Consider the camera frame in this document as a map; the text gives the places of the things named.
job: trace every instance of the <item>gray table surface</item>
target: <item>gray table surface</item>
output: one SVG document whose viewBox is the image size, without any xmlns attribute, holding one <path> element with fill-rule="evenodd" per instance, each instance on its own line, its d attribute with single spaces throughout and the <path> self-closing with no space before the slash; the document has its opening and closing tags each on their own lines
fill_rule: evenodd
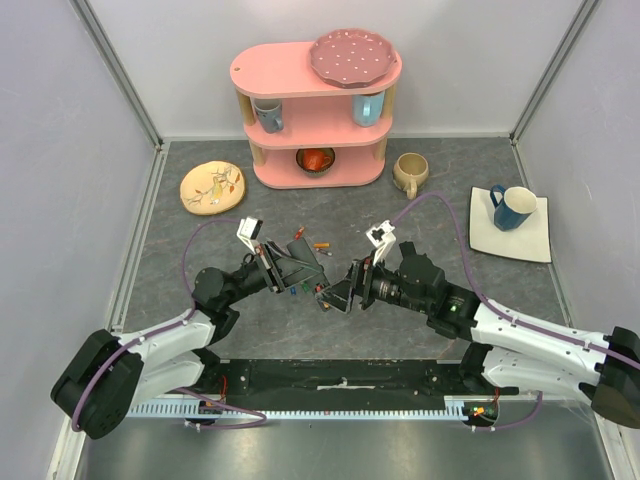
<svg viewBox="0 0 640 480">
<path fill-rule="evenodd" d="M 502 402 L 505 421 L 529 402 Z M 87 442 L 76 480 L 608 480 L 593 415 L 545 404 L 517 429 L 460 423 L 288 420 L 197 433 L 177 421 L 129 419 Z"/>
<path fill-rule="evenodd" d="M 180 280 L 180 255 L 192 231 L 206 218 L 187 213 L 178 188 L 200 163 L 227 160 L 246 174 L 248 193 L 229 217 L 262 218 L 263 238 L 284 244 L 304 225 L 313 242 L 330 242 L 321 257 L 330 281 L 344 276 L 353 258 L 371 250 L 365 230 L 390 219 L 407 199 L 393 183 L 398 156 L 427 157 L 426 191 L 452 201 L 466 226 L 472 186 L 519 185 L 521 179 L 507 139 L 390 140 L 386 168 L 376 182 L 360 188 L 268 189 L 251 168 L 245 141 L 173 143 L 151 218 L 133 288 L 126 331 L 169 319 L 189 306 Z M 188 256 L 191 281 L 205 266 L 235 270 L 246 253 L 235 228 L 203 231 Z M 446 209 L 438 201 L 417 207 L 396 230 L 398 241 L 413 240 L 447 278 L 466 286 L 458 244 Z M 400 259 L 397 249 L 388 266 Z M 473 272 L 485 293 L 528 314 L 562 323 L 547 265 L 472 252 Z M 241 317 L 231 334 L 214 345 L 230 358 L 441 358 L 460 359 L 464 341 L 436 335 L 425 317 L 378 302 L 345 316 L 322 314 L 311 294 L 263 291 L 238 303 Z M 529 402 L 502 402 L 501 421 L 521 418 Z M 545 403 L 535 421 L 493 434 L 472 434 L 461 424 L 426 421 L 272 422 L 239 431 L 203 432 L 179 422 L 128 419 L 102 440 L 87 442 L 78 480 L 111 479 L 609 479 L 611 472 L 593 415 Z"/>
<path fill-rule="evenodd" d="M 292 239 L 302 225 L 312 242 L 329 242 L 333 257 L 322 256 L 329 281 L 341 279 L 354 258 L 371 250 L 364 232 L 374 223 L 392 218 L 408 202 L 395 188 L 391 169 L 405 152 L 417 152 L 429 161 L 430 177 L 424 191 L 442 191 L 453 203 L 463 225 L 468 224 L 472 186 L 495 183 L 521 185 L 518 168 L 505 138 L 392 139 L 382 176 L 359 188 L 273 190 L 255 177 L 246 141 L 172 143 L 151 223 L 142 252 L 125 331 L 136 331 L 172 318 L 189 306 L 180 280 L 180 255 L 193 230 L 207 218 L 184 210 L 179 186 L 198 164 L 227 160 L 241 167 L 248 183 L 243 202 L 227 214 L 252 215 L 264 220 L 262 238 L 280 244 Z M 447 279 L 467 286 L 453 224 L 438 200 L 427 200 L 405 217 L 396 229 L 398 242 L 413 240 L 443 268 Z M 187 270 L 193 281 L 203 267 L 238 268 L 244 247 L 235 227 L 214 225 L 203 230 L 188 255 Z M 485 293 L 522 312 L 553 322 L 563 317 L 549 267 L 471 252 L 473 272 Z M 388 267 L 397 266 L 397 248 Z M 443 358 L 459 359 L 464 341 L 436 335 L 425 317 L 377 302 L 348 316 L 323 314 L 311 294 L 301 290 L 274 295 L 262 291 L 234 306 L 240 319 L 234 330 L 214 346 L 228 358 Z"/>
</svg>

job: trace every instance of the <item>pink shelf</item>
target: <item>pink shelf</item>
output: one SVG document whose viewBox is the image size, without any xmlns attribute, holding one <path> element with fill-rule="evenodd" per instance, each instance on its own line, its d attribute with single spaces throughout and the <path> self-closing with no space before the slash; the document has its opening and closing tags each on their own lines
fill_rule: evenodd
<svg viewBox="0 0 640 480">
<path fill-rule="evenodd" d="M 255 143 L 267 149 L 351 147 L 371 145 L 391 130 L 391 118 L 380 118 L 372 127 L 353 122 L 351 97 L 285 98 L 282 101 L 284 130 L 267 133 L 260 122 L 245 125 Z"/>
<path fill-rule="evenodd" d="M 271 188 L 318 188 L 366 185 L 380 176 L 384 161 L 376 160 L 373 147 L 336 148 L 336 161 L 323 177 L 313 178 L 296 163 L 296 150 L 265 151 L 266 163 L 254 164 L 258 179 Z"/>
<path fill-rule="evenodd" d="M 231 63 L 236 88 L 254 98 L 358 95 L 385 90 L 398 81 L 402 59 L 378 82 L 365 88 L 344 89 L 324 83 L 309 64 L 313 42 L 267 43 L 251 47 Z"/>
</svg>

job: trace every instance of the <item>pink plate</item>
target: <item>pink plate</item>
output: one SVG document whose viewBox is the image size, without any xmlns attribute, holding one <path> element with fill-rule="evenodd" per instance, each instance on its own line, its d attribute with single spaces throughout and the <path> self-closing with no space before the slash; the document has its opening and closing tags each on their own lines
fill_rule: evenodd
<svg viewBox="0 0 640 480">
<path fill-rule="evenodd" d="M 384 77 L 396 61 L 393 46 L 377 33 L 344 28 L 323 35 L 310 50 L 311 67 L 325 82 L 363 88 Z"/>
</svg>

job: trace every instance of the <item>ceramic mug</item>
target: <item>ceramic mug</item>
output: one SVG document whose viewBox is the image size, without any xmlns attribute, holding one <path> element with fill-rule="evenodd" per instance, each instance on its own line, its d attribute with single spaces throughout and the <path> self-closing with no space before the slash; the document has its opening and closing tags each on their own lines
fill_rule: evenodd
<svg viewBox="0 0 640 480">
<path fill-rule="evenodd" d="M 371 127 L 376 124 L 382 113 L 384 90 L 371 95 L 354 95 L 351 103 L 353 121 L 361 127 Z"/>
<path fill-rule="evenodd" d="M 400 155 L 393 166 L 393 183 L 403 192 L 407 192 L 409 200 L 416 198 L 418 189 L 424 185 L 428 176 L 427 159 L 417 153 Z"/>
<path fill-rule="evenodd" d="M 496 193 L 502 196 L 500 201 L 496 199 Z M 493 223 L 503 232 L 518 228 L 538 208 L 538 197 L 524 187 L 505 189 L 502 185 L 494 185 L 489 195 L 496 209 Z"/>
<path fill-rule="evenodd" d="M 253 101 L 258 121 L 267 133 L 277 133 L 284 128 L 282 122 L 282 100 L 277 98 L 256 98 Z"/>
</svg>

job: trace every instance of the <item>blue and white mug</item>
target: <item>blue and white mug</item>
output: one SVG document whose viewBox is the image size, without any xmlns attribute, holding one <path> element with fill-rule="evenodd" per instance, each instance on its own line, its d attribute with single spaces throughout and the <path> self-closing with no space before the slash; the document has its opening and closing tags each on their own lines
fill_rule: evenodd
<svg viewBox="0 0 640 480">
<path fill-rule="evenodd" d="M 258 121 L 267 133 L 277 133 L 284 128 L 282 121 L 282 100 L 277 98 L 256 98 L 253 101 Z"/>
<path fill-rule="evenodd" d="M 496 199 L 496 193 L 501 195 L 500 201 Z M 489 195 L 496 209 L 493 223 L 503 232 L 518 228 L 538 208 L 538 197 L 524 187 L 505 189 L 502 185 L 494 185 Z"/>
<path fill-rule="evenodd" d="M 384 90 L 373 95 L 354 95 L 352 100 L 353 121 L 361 127 L 376 124 L 382 113 Z"/>
</svg>

